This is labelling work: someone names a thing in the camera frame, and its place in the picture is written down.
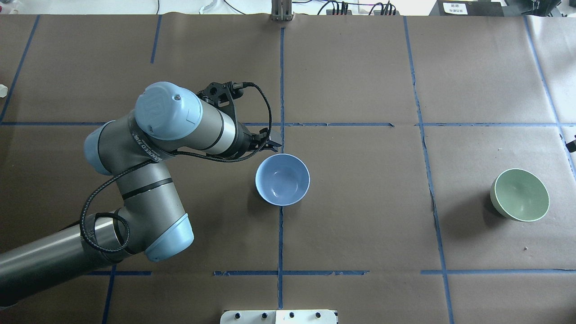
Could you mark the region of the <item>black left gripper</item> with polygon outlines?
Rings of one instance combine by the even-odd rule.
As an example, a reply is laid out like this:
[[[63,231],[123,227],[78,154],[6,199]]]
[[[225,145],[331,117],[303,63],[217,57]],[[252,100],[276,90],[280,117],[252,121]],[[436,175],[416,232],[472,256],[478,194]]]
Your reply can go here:
[[[268,141],[270,129],[260,129],[258,133],[251,132],[243,123],[237,123],[237,141],[236,153],[233,155],[234,159],[243,158],[246,153],[256,154],[264,150],[271,150],[274,153],[279,153],[282,149],[281,142]]]

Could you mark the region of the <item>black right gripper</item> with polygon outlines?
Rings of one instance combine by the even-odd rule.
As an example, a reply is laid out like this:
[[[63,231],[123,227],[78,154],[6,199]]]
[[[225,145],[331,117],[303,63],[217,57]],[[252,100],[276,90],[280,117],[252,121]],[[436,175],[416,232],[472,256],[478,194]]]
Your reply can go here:
[[[566,149],[568,153],[575,153],[576,152],[576,137],[571,141],[566,142]]]

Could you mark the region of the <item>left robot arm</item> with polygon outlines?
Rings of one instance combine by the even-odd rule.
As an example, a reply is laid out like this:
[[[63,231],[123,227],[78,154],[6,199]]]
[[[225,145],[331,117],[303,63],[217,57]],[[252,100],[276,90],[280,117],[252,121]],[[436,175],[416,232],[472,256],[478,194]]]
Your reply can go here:
[[[160,262],[188,248],[193,228],[167,160],[234,163],[280,146],[271,105],[253,82],[213,82],[197,94],[151,84],[126,116],[85,139],[87,162],[109,179],[78,221],[1,254],[1,308],[136,254]]]

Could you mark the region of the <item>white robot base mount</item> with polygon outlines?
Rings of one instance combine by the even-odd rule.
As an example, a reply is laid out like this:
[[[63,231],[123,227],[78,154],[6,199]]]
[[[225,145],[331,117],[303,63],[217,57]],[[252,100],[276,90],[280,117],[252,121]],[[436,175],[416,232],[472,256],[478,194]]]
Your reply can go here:
[[[338,324],[338,312],[329,309],[229,310],[220,324]]]

